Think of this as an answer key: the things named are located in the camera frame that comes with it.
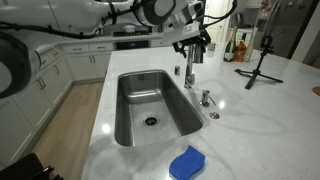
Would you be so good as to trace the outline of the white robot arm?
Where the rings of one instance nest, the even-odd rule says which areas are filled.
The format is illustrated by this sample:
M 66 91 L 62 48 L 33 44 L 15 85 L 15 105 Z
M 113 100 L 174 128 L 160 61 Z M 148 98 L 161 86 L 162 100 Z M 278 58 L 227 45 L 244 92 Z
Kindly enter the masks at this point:
M 210 43 L 202 0 L 0 0 L 0 98 L 29 84 L 41 67 L 36 49 L 58 36 L 92 39 L 114 25 L 168 24 L 164 39 L 177 52 Z

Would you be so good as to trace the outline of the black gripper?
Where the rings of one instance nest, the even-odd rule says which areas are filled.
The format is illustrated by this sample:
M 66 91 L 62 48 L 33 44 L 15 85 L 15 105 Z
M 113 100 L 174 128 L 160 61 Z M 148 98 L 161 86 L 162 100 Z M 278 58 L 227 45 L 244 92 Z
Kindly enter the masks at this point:
M 209 33 L 206 30 L 201 30 L 199 35 L 180 41 L 180 44 L 182 44 L 181 47 L 178 46 L 178 42 L 175 42 L 172 45 L 175 52 L 182 54 L 183 57 L 186 58 L 187 55 L 184 50 L 185 46 L 197 44 L 197 45 L 200 45 L 202 53 L 206 53 L 207 51 L 206 48 L 210 43 L 211 43 L 211 37 Z

